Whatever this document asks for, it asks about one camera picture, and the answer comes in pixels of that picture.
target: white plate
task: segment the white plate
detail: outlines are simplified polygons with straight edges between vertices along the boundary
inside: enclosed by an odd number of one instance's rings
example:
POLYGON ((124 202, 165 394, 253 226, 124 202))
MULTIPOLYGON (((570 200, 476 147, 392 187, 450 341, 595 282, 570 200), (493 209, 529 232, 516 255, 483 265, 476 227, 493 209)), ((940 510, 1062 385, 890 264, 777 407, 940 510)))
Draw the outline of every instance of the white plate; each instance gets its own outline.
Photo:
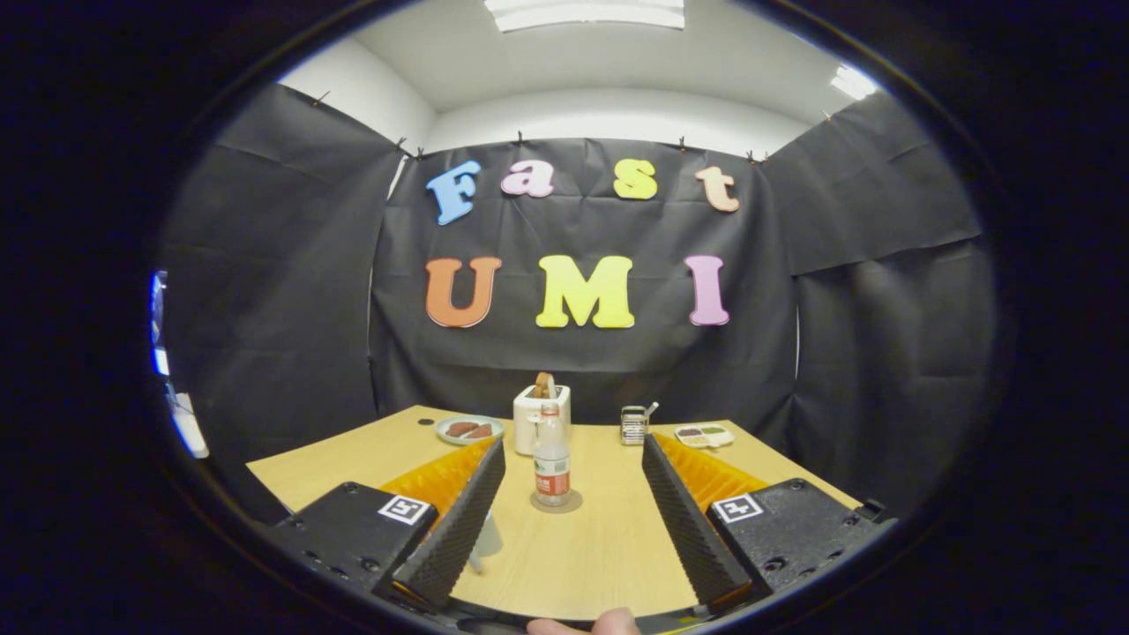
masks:
POLYGON ((435 434, 439 435, 439 438, 454 443, 455 445, 470 445, 474 442, 482 441, 483 438, 493 438, 496 436, 501 436, 501 433, 506 430, 506 426, 501 425, 498 419, 492 419, 490 417, 480 417, 478 415, 463 415, 460 417, 449 417, 436 424, 435 434), (447 434, 447 428, 457 424, 458 421, 471 421, 474 424, 482 424, 490 426, 490 436, 483 436, 482 438, 460 438, 457 436, 450 436, 447 434))
POLYGON ((736 437, 733 433, 725 429, 725 426, 720 424, 701 424, 693 426, 679 426, 674 428, 674 437, 682 442, 683 445, 689 445, 690 447, 720 447, 723 445, 728 445, 734 442, 736 437), (706 433, 706 429, 720 428, 721 432, 718 433, 706 433), (702 430, 702 434, 695 434, 692 436, 679 436, 679 432, 684 429, 697 429, 702 430))

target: meat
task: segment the meat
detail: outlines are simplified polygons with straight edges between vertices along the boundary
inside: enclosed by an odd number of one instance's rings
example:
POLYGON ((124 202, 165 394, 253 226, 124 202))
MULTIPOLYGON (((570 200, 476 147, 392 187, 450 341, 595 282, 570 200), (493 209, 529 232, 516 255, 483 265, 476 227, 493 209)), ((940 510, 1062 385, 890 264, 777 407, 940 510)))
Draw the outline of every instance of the meat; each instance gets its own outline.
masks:
POLYGON ((463 436, 471 430, 476 430, 479 427, 481 426, 474 421, 455 421, 447 428, 447 436, 463 436))
POLYGON ((493 434, 493 429, 490 426, 479 426, 478 429, 464 436, 463 438, 485 438, 491 434, 493 434))

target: water bottle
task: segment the water bottle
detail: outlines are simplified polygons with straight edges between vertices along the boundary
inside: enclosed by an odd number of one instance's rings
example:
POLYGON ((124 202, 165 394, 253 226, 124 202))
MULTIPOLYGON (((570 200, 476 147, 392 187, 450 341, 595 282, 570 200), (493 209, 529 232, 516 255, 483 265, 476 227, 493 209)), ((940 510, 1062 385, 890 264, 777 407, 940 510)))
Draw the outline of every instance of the water bottle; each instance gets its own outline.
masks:
POLYGON ((569 452, 568 430, 561 420, 560 406, 543 403, 533 440, 533 469, 537 502, 558 506, 568 502, 569 452))

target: ceiling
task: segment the ceiling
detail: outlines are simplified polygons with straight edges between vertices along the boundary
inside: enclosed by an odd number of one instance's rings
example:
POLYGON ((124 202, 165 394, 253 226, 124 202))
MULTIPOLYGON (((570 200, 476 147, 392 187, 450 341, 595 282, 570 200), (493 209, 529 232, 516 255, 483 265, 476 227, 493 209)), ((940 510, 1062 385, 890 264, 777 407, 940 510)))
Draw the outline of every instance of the ceiling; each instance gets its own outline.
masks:
POLYGON ((568 88, 677 90, 815 124, 852 99, 835 58, 730 0, 688 0, 685 31, 570 24, 502 34, 481 0, 422 0, 353 34, 439 113, 568 88))

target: black backdrop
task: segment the black backdrop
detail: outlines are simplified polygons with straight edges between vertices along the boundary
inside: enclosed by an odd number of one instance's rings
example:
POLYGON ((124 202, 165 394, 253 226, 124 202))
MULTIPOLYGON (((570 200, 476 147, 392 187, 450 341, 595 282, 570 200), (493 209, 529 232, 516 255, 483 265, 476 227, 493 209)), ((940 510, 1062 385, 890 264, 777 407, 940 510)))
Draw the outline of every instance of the black backdrop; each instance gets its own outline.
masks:
POLYGON ((884 93, 762 164, 799 306, 786 447, 858 498, 920 504, 983 408, 995 277, 951 163, 884 93))
POLYGON ((370 342, 380 412, 411 403, 513 416, 513 400, 537 371, 572 391, 572 418, 618 424, 622 406, 657 400, 656 420, 732 418, 781 438, 795 372, 795 299, 768 188, 746 159, 641 141, 569 139, 504 142, 443 151, 410 162, 385 212, 374 261, 370 342), (654 164, 658 193, 624 200, 612 189, 620 159, 654 164), (474 159, 482 165, 466 216, 444 226, 425 188, 474 159), (545 198, 514 197, 499 183, 518 160, 555 167, 545 198), (734 177, 742 207, 714 209, 694 173, 719 166, 734 177), (541 258, 574 258, 587 277, 604 256, 632 260, 630 329, 589 319, 537 327, 545 298, 541 258), (720 256, 721 297, 730 322, 690 322, 694 290, 683 259, 720 256), (488 316, 467 329, 440 327, 425 311, 427 262, 456 258, 455 306, 469 303, 470 259, 498 256, 488 316))
POLYGON ((366 289, 402 157, 351 118, 268 86, 184 182, 164 229, 170 380, 260 517, 244 463, 376 418, 366 289))

